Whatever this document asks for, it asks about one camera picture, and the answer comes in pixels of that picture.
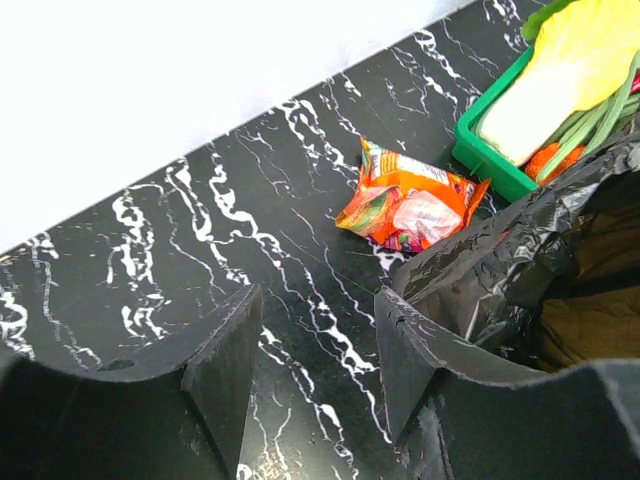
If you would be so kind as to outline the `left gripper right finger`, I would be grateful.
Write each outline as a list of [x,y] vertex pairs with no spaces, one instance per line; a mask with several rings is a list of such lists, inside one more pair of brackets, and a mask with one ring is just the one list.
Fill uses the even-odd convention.
[[548,374],[375,297],[386,416],[412,479],[635,479],[639,364]]

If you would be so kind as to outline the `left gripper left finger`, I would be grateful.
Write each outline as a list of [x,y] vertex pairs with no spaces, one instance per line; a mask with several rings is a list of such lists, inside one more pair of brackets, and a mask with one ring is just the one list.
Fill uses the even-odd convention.
[[106,365],[1,351],[5,479],[232,479],[262,323],[248,285],[205,318]]

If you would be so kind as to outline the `black trash bag roll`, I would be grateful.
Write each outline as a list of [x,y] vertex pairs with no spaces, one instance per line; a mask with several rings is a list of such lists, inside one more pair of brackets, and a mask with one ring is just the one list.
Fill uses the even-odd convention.
[[394,290],[427,319],[552,372],[639,354],[639,120],[498,214],[415,256]]

